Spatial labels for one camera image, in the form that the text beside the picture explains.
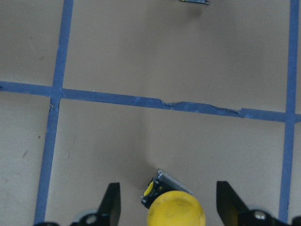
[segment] blue tape line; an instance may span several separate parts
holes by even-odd
[[[48,190],[50,184],[51,168],[55,148],[55,137],[59,115],[59,103],[63,88],[63,78],[67,58],[68,41],[71,26],[73,0],[65,0],[63,4],[63,15],[59,36],[59,47],[57,51],[55,74],[53,79],[53,95],[50,100],[50,110],[47,121],[47,132],[45,137],[44,152],[41,166],[37,204],[34,223],[45,220]]]
[[[53,89],[50,86],[31,85],[9,81],[0,81],[0,91],[34,94],[47,97],[53,95]]]
[[[290,2],[290,30],[287,71],[287,95],[285,116],[285,140],[279,201],[279,220],[287,222],[293,163],[293,140],[295,127],[297,51],[299,26],[299,0]]]
[[[108,104],[131,105],[138,107],[149,107],[175,111],[185,111],[194,113],[214,114],[221,116],[232,116],[239,118],[249,118],[267,121],[285,121],[285,113],[272,112],[264,110],[246,109],[232,110],[227,108],[219,108],[209,104],[179,102],[165,103],[160,99],[149,97],[135,97],[120,94],[109,94],[100,92],[90,92],[74,89],[63,89],[62,98],[93,101]]]

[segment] yellow round object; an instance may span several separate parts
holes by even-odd
[[[147,196],[151,191],[152,191],[152,188],[154,187],[154,182],[151,181],[149,186],[147,187],[147,189],[145,190],[143,196]]]
[[[150,206],[148,226],[205,226],[203,208],[195,197],[182,191],[160,195]]]

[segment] yellow ball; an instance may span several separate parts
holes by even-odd
[[[203,208],[187,192],[170,191],[160,195],[150,206],[148,226],[205,226]]]

